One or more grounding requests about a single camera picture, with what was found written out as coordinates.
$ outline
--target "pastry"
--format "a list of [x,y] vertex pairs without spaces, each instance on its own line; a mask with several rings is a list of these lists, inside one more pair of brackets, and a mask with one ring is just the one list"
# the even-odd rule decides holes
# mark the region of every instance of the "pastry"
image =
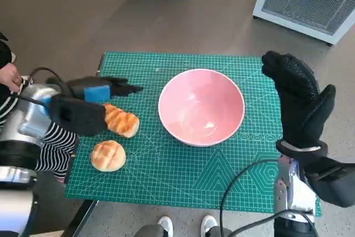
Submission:
[[126,152],[116,141],[103,141],[95,145],[91,153],[91,163],[101,172],[114,172],[126,162]]
[[139,119],[132,113],[124,112],[112,104],[104,104],[107,128],[123,137],[133,137],[139,128]]

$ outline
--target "white appliance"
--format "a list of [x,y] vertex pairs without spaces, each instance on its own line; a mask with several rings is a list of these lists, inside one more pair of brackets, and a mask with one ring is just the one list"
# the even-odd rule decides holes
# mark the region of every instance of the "white appliance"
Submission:
[[331,46],[355,23],[355,0],[257,0],[253,16]]

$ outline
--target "cable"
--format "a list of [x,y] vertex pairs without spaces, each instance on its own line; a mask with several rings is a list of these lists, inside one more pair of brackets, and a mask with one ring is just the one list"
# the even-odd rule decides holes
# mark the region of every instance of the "cable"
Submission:
[[41,105],[41,106],[43,106],[45,109],[48,109],[48,107],[47,107],[46,104],[44,104],[44,103],[41,102],[41,101],[35,100],[35,99],[31,98],[31,97],[23,97],[23,96],[21,96],[21,95],[19,95],[19,94],[12,94],[12,95],[10,95],[10,97],[12,97],[12,98],[18,98],[18,99],[21,99],[21,100],[25,100],[25,101],[31,102],[31,103],[33,103],[33,104]]
[[61,77],[56,73],[54,72],[53,70],[51,70],[50,68],[47,68],[47,67],[38,67],[38,68],[35,68],[33,71],[30,72],[29,74],[29,79],[31,79],[37,72],[39,72],[40,70],[46,70],[47,72],[51,72],[54,76],[56,76],[58,78],[58,80],[60,82],[63,82],[63,80],[61,79]]
[[55,84],[57,86],[59,86],[60,91],[62,94],[64,95],[68,95],[68,96],[73,96],[74,93],[72,91],[72,89],[70,88],[70,86],[68,86],[63,80],[62,78],[53,70],[51,70],[50,68],[47,67],[38,67],[35,68],[33,71],[30,72],[29,74],[29,78],[31,79],[37,72],[39,72],[40,70],[46,70],[47,72],[51,72],[54,76],[56,76],[58,78],[58,82],[56,82]]
[[241,233],[241,232],[243,232],[243,231],[245,231],[245,230],[249,230],[249,229],[254,228],[254,227],[256,227],[256,226],[259,226],[259,225],[262,225],[262,224],[264,224],[264,223],[267,223],[267,222],[269,222],[269,221],[271,221],[271,220],[274,220],[274,219],[278,218],[279,216],[281,216],[281,215],[283,215],[283,214],[286,214],[286,213],[297,213],[297,214],[303,216],[303,217],[305,218],[305,220],[307,220],[307,222],[308,222],[308,223],[310,224],[310,226],[312,227],[313,231],[315,232],[316,237],[319,237],[318,232],[317,232],[317,230],[316,230],[314,224],[313,224],[313,223],[311,222],[311,220],[309,219],[309,217],[308,217],[304,212],[301,212],[301,211],[298,211],[298,210],[294,210],[294,209],[286,209],[286,210],[283,210],[283,211],[281,211],[281,212],[278,212],[278,213],[276,213],[276,214],[274,214],[274,215],[272,215],[272,216],[269,216],[269,217],[266,218],[266,219],[261,219],[261,220],[259,220],[259,221],[257,221],[257,222],[250,223],[250,224],[248,224],[248,225],[245,225],[245,226],[243,226],[243,227],[240,227],[239,229],[233,231],[230,235],[228,235],[228,237],[233,237],[233,236],[235,236],[235,235],[237,235],[237,234],[239,234],[239,233]]
[[[230,190],[233,188],[234,184],[237,182],[237,180],[240,178],[241,175],[243,175],[244,173],[246,173],[250,168],[252,168],[253,166],[255,165],[259,165],[259,164],[263,164],[263,163],[269,163],[269,162],[278,162],[278,159],[264,159],[264,160],[259,160],[257,162],[254,162],[252,164],[250,164],[249,166],[247,166],[244,170],[242,170],[241,172],[239,172],[235,178],[233,179],[233,181],[229,184],[227,190],[225,191],[224,195],[223,195],[223,198],[222,198],[222,201],[221,201],[221,206],[220,206],[220,230],[221,230],[221,237],[225,237],[225,234],[224,234],[224,229],[223,229],[223,206],[224,206],[224,203],[227,199],[227,196],[230,192]],[[235,231],[233,231],[231,234],[228,235],[228,237],[233,237],[245,230],[248,230],[248,229],[251,229],[253,227],[256,227],[256,226],[259,226],[261,224],[264,224],[264,223],[267,223],[273,219],[276,219],[278,218],[279,216],[285,214],[285,213],[290,213],[290,212],[293,212],[293,213],[297,213],[299,215],[302,215],[307,221],[308,223],[310,224],[310,226],[312,227],[313,231],[315,232],[315,235],[316,237],[319,237],[318,235],[318,232],[314,226],[314,224],[311,222],[311,220],[309,219],[309,217],[301,212],[301,211],[298,211],[298,210],[283,210],[279,213],[276,213],[274,214],[273,216],[269,216],[268,218],[266,219],[262,219],[262,220],[259,220],[257,222],[254,222],[254,223],[251,223],[251,224],[248,224],[248,225],[245,225]]]

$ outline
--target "concrete floor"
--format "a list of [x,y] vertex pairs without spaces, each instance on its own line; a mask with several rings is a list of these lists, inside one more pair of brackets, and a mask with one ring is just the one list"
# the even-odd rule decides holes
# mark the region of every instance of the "concrete floor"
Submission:
[[[1,0],[0,29],[11,41],[21,73],[44,65],[66,79],[93,74],[107,50],[253,56],[267,50],[292,53],[315,70],[322,87],[328,83],[337,86],[336,107],[323,140],[331,156],[355,161],[355,28],[330,49],[310,37],[253,20],[254,4],[255,0]],[[51,183],[39,191],[53,207],[46,208],[40,226],[51,220],[52,228],[64,227],[77,202],[64,199],[63,190],[58,192]],[[324,216],[317,221],[322,237],[354,236],[355,208],[322,207]],[[133,236],[162,215],[173,219],[175,236],[199,236],[200,220],[208,213],[218,214],[100,203],[80,236]],[[225,225],[236,229],[261,217],[264,215],[226,212]],[[247,235],[272,236],[272,224],[241,234]]]

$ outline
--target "green cutting mat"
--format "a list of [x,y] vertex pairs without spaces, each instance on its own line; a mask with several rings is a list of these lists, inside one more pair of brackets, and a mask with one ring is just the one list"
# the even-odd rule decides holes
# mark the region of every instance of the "green cutting mat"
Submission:
[[[158,116],[164,85],[194,68],[214,69],[230,77],[246,103],[240,129],[214,147],[182,144],[163,128]],[[273,81],[261,73],[260,58],[107,52],[100,75],[128,77],[131,84],[144,87],[140,93],[111,101],[135,113],[140,129],[133,139],[111,132],[81,138],[67,197],[217,209],[236,173],[257,160],[279,156],[275,141],[282,133],[280,104]],[[99,172],[92,167],[90,154],[98,142],[110,139],[125,148],[127,162],[117,172]],[[233,188],[225,209],[272,213],[276,175],[277,164],[254,167]]]

